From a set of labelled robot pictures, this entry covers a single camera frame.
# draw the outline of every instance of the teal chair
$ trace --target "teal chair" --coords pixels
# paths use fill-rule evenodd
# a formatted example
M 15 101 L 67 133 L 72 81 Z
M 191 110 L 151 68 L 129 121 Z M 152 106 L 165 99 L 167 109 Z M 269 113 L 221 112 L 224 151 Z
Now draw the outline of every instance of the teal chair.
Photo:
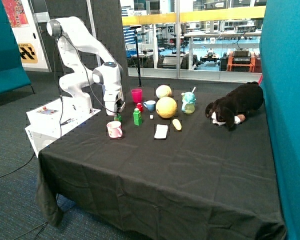
M 260 53 L 287 239 L 300 240 L 300 1 L 267 1 Z
M 18 44 L 0 0 L 0 94 L 24 86 L 31 86 L 31 82 L 23 69 Z

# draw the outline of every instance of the wall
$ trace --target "wall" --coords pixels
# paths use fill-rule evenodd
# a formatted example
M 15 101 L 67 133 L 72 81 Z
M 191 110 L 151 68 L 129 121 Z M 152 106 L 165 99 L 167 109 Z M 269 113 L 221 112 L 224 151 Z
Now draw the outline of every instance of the wall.
M 287 238 L 300 240 L 300 4 L 267 2 L 260 52 Z

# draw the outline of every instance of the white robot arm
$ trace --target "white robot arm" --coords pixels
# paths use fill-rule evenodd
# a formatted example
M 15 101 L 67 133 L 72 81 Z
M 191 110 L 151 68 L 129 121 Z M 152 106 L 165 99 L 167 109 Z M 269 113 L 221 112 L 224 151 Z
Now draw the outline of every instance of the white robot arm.
M 59 83 L 75 99 L 77 111 L 89 113 L 92 110 L 90 96 L 82 92 L 82 88 L 97 83 L 104 86 L 103 100 L 107 114 L 113 116 L 121 112 L 125 107 L 122 67 L 105 46 L 89 33 L 82 20 L 75 16 L 52 19 L 47 23 L 47 31 L 58 39 L 61 59 L 74 71 L 61 77 Z M 82 63 L 78 51 L 99 55 L 104 64 L 91 71 Z

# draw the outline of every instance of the pink mug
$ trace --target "pink mug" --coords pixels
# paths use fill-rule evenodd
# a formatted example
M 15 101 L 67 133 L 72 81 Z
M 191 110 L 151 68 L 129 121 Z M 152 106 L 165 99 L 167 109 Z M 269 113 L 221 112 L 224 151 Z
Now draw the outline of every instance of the pink mug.
M 110 138 L 116 139 L 121 138 L 123 133 L 121 130 L 121 122 L 120 121 L 111 121 L 106 125 L 108 129 L 108 134 Z

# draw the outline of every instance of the orange machine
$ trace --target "orange machine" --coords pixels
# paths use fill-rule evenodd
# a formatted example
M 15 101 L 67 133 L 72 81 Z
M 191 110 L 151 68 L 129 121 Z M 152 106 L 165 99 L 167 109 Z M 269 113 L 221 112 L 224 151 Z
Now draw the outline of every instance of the orange machine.
M 236 49 L 231 51 L 228 57 L 227 71 L 229 72 L 249 72 L 254 73 L 256 66 L 256 56 L 248 49 Z

